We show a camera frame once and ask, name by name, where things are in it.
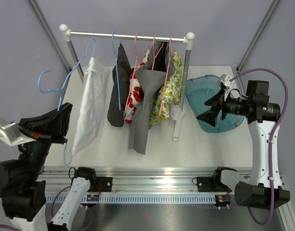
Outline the blue wire hanger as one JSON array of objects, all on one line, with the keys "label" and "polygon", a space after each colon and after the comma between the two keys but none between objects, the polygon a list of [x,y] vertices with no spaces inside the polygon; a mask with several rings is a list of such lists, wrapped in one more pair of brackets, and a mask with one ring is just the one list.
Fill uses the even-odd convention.
[{"label": "blue wire hanger", "polygon": [[88,56],[89,47],[90,47],[91,43],[94,43],[94,47],[93,47],[93,51],[92,51],[92,57],[94,57],[97,43],[96,43],[96,40],[94,38],[92,38],[89,41],[89,43],[88,43],[88,45],[86,47],[85,55],[83,55],[79,61],[76,61],[75,66],[67,74],[67,76],[65,77],[64,82],[63,82],[63,84],[62,84],[62,86],[60,88],[43,90],[42,87],[41,87],[42,77],[43,77],[44,74],[46,74],[48,72],[51,72],[51,70],[43,71],[43,72],[40,73],[40,75],[38,77],[38,89],[39,89],[39,91],[41,93],[50,93],[50,92],[53,92],[53,93],[55,93],[55,94],[57,94],[59,96],[59,102],[58,102],[56,111],[60,111],[60,109],[62,107],[62,103],[63,103],[63,100],[64,100],[64,94],[65,94],[65,91],[66,91],[66,85],[69,82],[69,79],[70,79],[71,74],[75,71],[75,69],[77,69],[79,67],[79,65],[81,64],[82,60]]},{"label": "blue wire hanger", "polygon": [[118,54],[115,49],[115,32],[112,32],[112,46],[113,46],[113,52],[114,52],[114,57],[115,57],[115,79],[116,79],[116,85],[117,85],[117,94],[118,94],[118,109],[121,111],[121,100],[120,100],[120,87],[119,87],[119,77],[118,77],[118,65],[117,65],[117,58]]}]

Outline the dark grey dotted skirt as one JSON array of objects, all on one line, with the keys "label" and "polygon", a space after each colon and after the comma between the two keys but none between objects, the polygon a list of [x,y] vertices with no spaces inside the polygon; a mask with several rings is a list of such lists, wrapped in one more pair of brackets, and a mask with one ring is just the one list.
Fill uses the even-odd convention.
[{"label": "dark grey dotted skirt", "polygon": [[117,65],[112,70],[113,88],[107,120],[113,127],[123,127],[124,110],[129,93],[129,80],[132,69],[123,44],[118,47]]}]

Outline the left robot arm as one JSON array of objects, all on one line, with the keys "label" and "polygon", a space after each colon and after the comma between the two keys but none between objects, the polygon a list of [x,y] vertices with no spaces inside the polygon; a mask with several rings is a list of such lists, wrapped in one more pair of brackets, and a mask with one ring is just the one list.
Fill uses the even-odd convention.
[{"label": "left robot arm", "polygon": [[69,231],[83,196],[97,187],[96,171],[79,167],[62,206],[46,222],[46,182],[38,181],[52,144],[66,144],[73,105],[64,103],[43,115],[19,123],[0,118],[0,140],[16,146],[15,160],[0,162],[0,198],[5,216],[22,231]]}]

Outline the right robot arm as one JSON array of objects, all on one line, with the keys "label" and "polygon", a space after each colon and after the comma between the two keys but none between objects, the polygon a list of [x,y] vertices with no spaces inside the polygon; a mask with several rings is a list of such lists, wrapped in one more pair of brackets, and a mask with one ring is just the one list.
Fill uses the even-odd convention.
[{"label": "right robot arm", "polygon": [[212,186],[218,191],[228,187],[239,206],[272,211],[290,200],[290,192],[282,188],[278,168],[277,138],[283,110],[278,104],[269,102],[267,81],[250,80],[245,99],[229,96],[229,81],[220,80],[218,85],[219,92],[205,102],[210,109],[197,119],[215,126],[219,114],[222,120],[228,114],[244,116],[252,139],[253,163],[248,180],[233,168],[218,167]]}]

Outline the lemon print skirt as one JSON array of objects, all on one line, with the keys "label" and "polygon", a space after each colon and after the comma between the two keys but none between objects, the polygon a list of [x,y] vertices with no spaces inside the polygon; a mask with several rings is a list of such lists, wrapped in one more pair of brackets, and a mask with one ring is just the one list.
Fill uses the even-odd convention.
[{"label": "lemon print skirt", "polygon": [[180,94],[182,84],[182,59],[178,52],[173,51],[170,68],[174,68],[174,73],[167,78],[159,90],[155,105],[151,112],[149,124],[154,125],[169,119],[169,105],[180,105]]}]

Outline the plain grey skirt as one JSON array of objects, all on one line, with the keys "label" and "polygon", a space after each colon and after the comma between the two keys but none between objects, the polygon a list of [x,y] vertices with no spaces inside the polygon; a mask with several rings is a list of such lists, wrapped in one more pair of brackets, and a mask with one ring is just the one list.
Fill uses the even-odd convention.
[{"label": "plain grey skirt", "polygon": [[[166,78],[169,44],[167,42],[163,42],[163,44],[164,47],[155,60],[153,70],[151,70],[153,64],[153,52],[151,51],[148,63],[135,71],[135,76],[142,87],[144,97],[133,116],[128,147],[143,155],[145,155],[148,131],[151,127],[149,125],[151,112],[155,105],[159,90]],[[154,45],[155,53],[157,53],[161,46],[161,42],[157,41]],[[173,73],[174,68],[169,68],[168,76]]]}]

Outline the red poppy white skirt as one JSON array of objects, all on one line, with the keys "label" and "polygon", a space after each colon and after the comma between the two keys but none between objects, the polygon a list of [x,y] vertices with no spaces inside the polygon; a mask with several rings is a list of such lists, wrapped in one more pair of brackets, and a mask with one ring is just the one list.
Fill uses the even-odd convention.
[{"label": "red poppy white skirt", "polygon": [[137,80],[134,71],[138,69],[141,66],[144,66],[145,64],[148,63],[149,61],[149,53],[150,51],[147,50],[145,53],[145,56],[142,60],[142,62],[136,66],[135,68],[132,69],[132,73],[130,75],[130,80],[129,80],[129,97],[126,102],[126,108],[125,108],[125,116],[124,116],[124,121],[127,124],[131,124],[133,120],[133,116],[137,110],[137,107],[139,104],[142,102],[144,93],[142,90],[142,87]]}]

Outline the blue plastic basket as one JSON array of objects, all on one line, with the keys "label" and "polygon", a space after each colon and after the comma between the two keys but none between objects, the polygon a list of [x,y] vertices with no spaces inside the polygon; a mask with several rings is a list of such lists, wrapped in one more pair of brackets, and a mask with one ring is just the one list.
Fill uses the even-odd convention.
[{"label": "blue plastic basket", "polygon": [[[195,116],[209,110],[210,106],[206,106],[205,101],[219,92],[218,79],[219,77],[215,75],[205,75],[187,80],[185,95]],[[222,112],[219,112],[215,127],[201,120],[198,123],[205,132],[222,133],[238,127],[244,120],[244,117],[241,115],[227,114],[225,120],[221,120],[221,116]]]}]

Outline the clothes rack silver white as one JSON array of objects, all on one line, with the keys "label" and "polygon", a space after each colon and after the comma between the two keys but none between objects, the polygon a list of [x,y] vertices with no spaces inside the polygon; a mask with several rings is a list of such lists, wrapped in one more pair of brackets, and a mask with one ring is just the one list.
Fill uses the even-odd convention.
[{"label": "clothes rack silver white", "polygon": [[[76,64],[76,61],[79,61],[79,60],[78,60],[74,45],[72,43],[72,37],[89,37],[92,39],[94,38],[112,39],[112,33],[108,34],[108,33],[93,33],[93,32],[76,32],[69,29],[68,26],[65,24],[61,24],[59,26],[59,29],[63,34],[63,37],[68,45],[69,51],[72,55],[72,58],[75,64]],[[141,40],[141,41],[153,41],[153,38],[154,36],[143,36],[143,35],[138,36],[138,40]],[[182,117],[184,116],[184,113],[185,113],[185,110],[183,109],[184,99],[185,99],[185,88],[186,88],[186,82],[188,79],[188,71],[190,66],[190,58],[191,58],[191,51],[193,48],[194,38],[195,38],[195,34],[193,32],[188,32],[186,36],[184,36],[183,38],[172,38],[173,43],[180,43],[185,45],[185,58],[184,58],[184,65],[183,65],[181,102],[180,102],[181,115],[178,116],[177,120],[175,121],[175,126],[174,126],[173,136],[172,136],[172,140],[175,142],[179,140]],[[115,34],[115,39],[134,41],[135,35]],[[170,38],[156,36],[155,41],[169,42]],[[74,76],[74,77],[79,76],[77,87],[83,86],[84,77],[83,77],[83,70],[81,68],[81,65],[79,65],[79,67],[75,69],[75,71],[71,74],[71,76]],[[68,84],[66,85],[65,93],[70,92],[70,90],[72,89],[71,84],[74,82],[71,80],[71,76],[70,76]]]}]

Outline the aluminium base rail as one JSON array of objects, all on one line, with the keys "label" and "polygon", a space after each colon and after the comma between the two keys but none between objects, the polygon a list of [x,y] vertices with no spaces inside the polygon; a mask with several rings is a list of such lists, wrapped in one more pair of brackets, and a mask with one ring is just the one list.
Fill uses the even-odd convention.
[{"label": "aluminium base rail", "polygon": [[[217,167],[93,167],[97,177],[112,177],[112,193],[173,194],[197,193],[195,177],[211,176]],[[48,190],[70,183],[70,167],[45,167],[40,180]]]}]

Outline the right frame post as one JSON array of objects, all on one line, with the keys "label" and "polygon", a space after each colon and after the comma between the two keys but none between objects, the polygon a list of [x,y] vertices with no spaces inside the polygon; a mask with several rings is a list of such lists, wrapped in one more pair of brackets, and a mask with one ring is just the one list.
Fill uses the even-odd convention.
[{"label": "right frame post", "polygon": [[268,26],[271,18],[273,17],[275,11],[277,10],[278,6],[280,5],[281,0],[273,0],[267,9],[259,27],[257,28],[253,38],[250,41],[250,44],[248,45],[244,55],[242,56],[242,59],[240,60],[239,64],[236,67],[236,71],[239,74],[245,64],[247,63],[248,59],[250,58],[253,50],[255,49],[257,43],[259,42],[259,39],[261,38],[262,34],[264,33],[266,27]]}]

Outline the frame post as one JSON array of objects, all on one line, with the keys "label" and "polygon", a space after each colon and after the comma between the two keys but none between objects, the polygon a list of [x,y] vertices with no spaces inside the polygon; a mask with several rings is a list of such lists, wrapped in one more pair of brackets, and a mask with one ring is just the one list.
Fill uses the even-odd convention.
[{"label": "frame post", "polygon": [[44,30],[50,44],[52,45],[56,55],[58,56],[60,62],[62,63],[64,69],[66,70],[66,72],[70,72],[70,65],[66,59],[66,57],[64,56],[41,8],[39,7],[38,3],[36,0],[27,0],[27,2],[29,3],[31,9],[33,10],[35,16],[37,17],[42,29]]},{"label": "frame post", "polygon": [[259,27],[257,28],[253,38],[250,41],[250,44],[248,45],[244,55],[242,56],[242,59],[240,60],[239,64],[236,67],[236,71],[239,74],[245,64],[247,63],[248,59],[250,58],[253,50],[255,49],[257,43],[259,42],[259,39],[261,38],[262,34],[264,33],[266,27],[268,26],[271,18],[273,17],[275,11],[277,10],[278,6],[280,5],[281,0],[273,0],[267,9]]}]

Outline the left frame post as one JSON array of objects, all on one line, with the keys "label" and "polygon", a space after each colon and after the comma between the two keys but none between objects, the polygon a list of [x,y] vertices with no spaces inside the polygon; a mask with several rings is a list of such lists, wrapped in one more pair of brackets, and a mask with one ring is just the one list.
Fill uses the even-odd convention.
[{"label": "left frame post", "polygon": [[33,10],[35,16],[37,17],[42,29],[44,30],[50,44],[52,45],[56,55],[58,56],[60,62],[62,63],[64,69],[66,70],[66,72],[70,72],[70,65],[66,59],[66,57],[64,56],[41,8],[39,7],[38,3],[36,0],[27,0],[27,2],[29,3],[31,9]]}]

